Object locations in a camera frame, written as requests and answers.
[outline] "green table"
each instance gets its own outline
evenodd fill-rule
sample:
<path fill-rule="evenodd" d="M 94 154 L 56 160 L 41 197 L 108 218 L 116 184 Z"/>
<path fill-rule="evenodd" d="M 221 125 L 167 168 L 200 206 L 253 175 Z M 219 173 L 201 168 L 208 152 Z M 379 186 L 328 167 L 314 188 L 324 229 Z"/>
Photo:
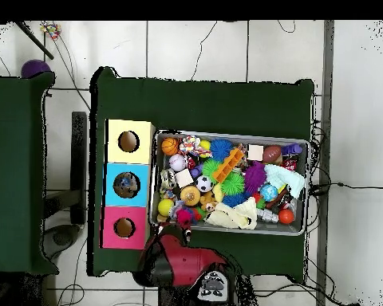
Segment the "green table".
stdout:
<path fill-rule="evenodd" d="M 117 78 L 99 68 L 91 80 L 89 273 L 136 271 L 141 251 L 99 248 L 105 119 L 150 121 L 156 128 L 310 138 L 311 80 L 296 84 Z M 191 246 L 232 255 L 244 274 L 290 275 L 302 281 L 304 235 L 194 231 Z"/>

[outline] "gray metal frame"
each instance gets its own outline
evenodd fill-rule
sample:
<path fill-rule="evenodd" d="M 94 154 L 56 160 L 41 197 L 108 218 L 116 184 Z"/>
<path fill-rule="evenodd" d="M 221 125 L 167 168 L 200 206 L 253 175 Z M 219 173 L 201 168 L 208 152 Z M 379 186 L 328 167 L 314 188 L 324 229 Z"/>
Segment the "gray metal frame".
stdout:
<path fill-rule="evenodd" d="M 325 20 L 325 36 L 323 51 L 323 82 L 322 82 L 322 117 L 321 128 L 325 132 L 325 140 L 321 146 L 321 162 L 319 184 L 329 183 L 326 173 L 330 167 L 330 118 L 332 108 L 332 79 L 334 70 L 334 20 Z M 319 198 L 319 226 L 318 226 L 318 253 L 316 281 L 326 290 L 326 257 L 328 241 L 328 203 L 329 195 L 324 194 Z M 325 295 L 317 291 L 316 306 L 324 306 Z"/>

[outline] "orange ball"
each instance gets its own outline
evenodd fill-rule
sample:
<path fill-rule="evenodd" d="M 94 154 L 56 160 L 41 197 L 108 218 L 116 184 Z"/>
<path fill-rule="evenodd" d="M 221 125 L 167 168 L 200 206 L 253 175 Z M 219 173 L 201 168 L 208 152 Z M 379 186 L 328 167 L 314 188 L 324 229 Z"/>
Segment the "orange ball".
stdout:
<path fill-rule="evenodd" d="M 282 224 L 290 224 L 294 220 L 294 213 L 289 209 L 282 209 L 279 211 L 278 217 Z"/>
<path fill-rule="evenodd" d="M 162 142 L 162 151 L 169 156 L 177 154 L 179 150 L 179 140 L 172 137 L 164 139 Z"/>

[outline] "round hole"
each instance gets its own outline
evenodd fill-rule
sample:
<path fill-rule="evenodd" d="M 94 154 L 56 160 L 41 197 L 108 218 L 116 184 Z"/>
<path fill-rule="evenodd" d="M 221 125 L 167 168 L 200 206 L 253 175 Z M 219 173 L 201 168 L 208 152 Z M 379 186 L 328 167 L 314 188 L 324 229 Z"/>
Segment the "round hole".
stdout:
<path fill-rule="evenodd" d="M 135 223 L 130 218 L 119 218 L 113 225 L 113 231 L 122 238 L 129 238 L 135 232 Z"/>
<path fill-rule="evenodd" d="M 119 135 L 118 146 L 124 152 L 134 152 L 139 148 L 139 136 L 133 131 L 124 131 Z"/>
<path fill-rule="evenodd" d="M 134 198 L 140 190 L 140 180 L 132 172 L 123 172 L 113 181 L 115 193 L 122 198 Z"/>

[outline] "purple ball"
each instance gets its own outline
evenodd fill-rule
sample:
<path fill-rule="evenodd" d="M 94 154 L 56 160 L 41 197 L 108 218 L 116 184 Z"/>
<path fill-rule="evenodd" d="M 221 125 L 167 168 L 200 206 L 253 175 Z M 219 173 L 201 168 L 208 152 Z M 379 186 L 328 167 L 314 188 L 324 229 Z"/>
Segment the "purple ball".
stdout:
<path fill-rule="evenodd" d="M 23 79 L 28 79 L 41 72 L 51 72 L 49 66 L 41 60 L 30 60 L 22 66 Z"/>

